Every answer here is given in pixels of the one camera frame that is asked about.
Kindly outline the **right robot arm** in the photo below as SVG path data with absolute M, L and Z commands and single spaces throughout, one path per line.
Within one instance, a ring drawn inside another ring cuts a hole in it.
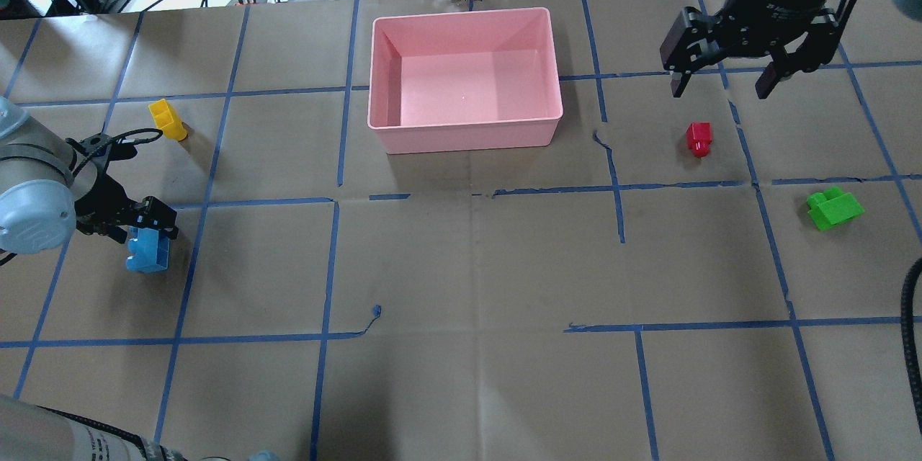
M 176 79 L 180 97 L 220 94 L 234 152 L 218 143 L 207 160 L 211 200 L 270 193 L 305 197 L 323 182 L 312 158 L 337 168 L 344 182 L 346 145 L 333 158 L 332 133 L 309 136 L 281 126 L 273 94 L 337 93 L 343 110 L 360 86 L 368 86 L 368 128 L 391 156 L 549 145 L 564 109 L 558 60 L 563 35 L 551 33 L 543 6 L 472 10 L 470 2 L 428 0 L 422 14 L 363 19 L 359 0 L 296 2 L 234 7 L 218 33 L 237 35 L 224 54 L 207 10 L 192 27 L 192 52 L 174 38 L 185 34 L 185 11 L 139 17 L 138 48 L 127 68 L 125 99 L 139 101 L 142 86 L 156 94 Z M 827 63 L 856 0 L 828 10 L 827 0 L 727 0 L 707 16 L 685 8 L 666 35 L 660 54 L 672 93 L 682 93 L 695 71 L 728 57 L 771 56 L 757 81 L 761 99 L 778 81 Z M 892 0 L 910 17 L 920 0 Z

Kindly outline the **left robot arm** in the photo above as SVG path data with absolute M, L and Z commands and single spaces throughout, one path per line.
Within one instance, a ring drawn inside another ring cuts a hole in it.
M 2 263 L 62 247 L 75 232 L 125 244 L 126 267 L 165 271 L 177 238 L 176 211 L 155 197 L 135 201 L 109 173 L 113 161 L 171 135 L 182 123 L 82 140 L 62 138 L 29 110 L 2 99 Z M 101 421 L 2 396 L 4 460 L 182 460 L 184 455 Z

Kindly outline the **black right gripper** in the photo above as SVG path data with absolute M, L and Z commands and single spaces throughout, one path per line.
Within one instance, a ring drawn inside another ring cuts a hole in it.
M 833 60 L 842 22 L 828 0 L 725 0 L 714 14 L 686 6 L 659 47 L 671 74 L 671 94 L 680 99 L 694 73 L 726 58 L 770 57 L 754 84 L 765 100 L 781 80 L 812 73 Z

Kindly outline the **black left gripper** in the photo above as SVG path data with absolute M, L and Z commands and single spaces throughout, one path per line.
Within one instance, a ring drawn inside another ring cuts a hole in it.
M 175 240 L 180 232 L 174 208 L 154 196 L 132 200 L 116 181 L 95 181 L 75 201 L 75 209 L 77 231 L 106 236 L 119 244 L 128 240 L 127 227 L 155 229 L 169 240 Z

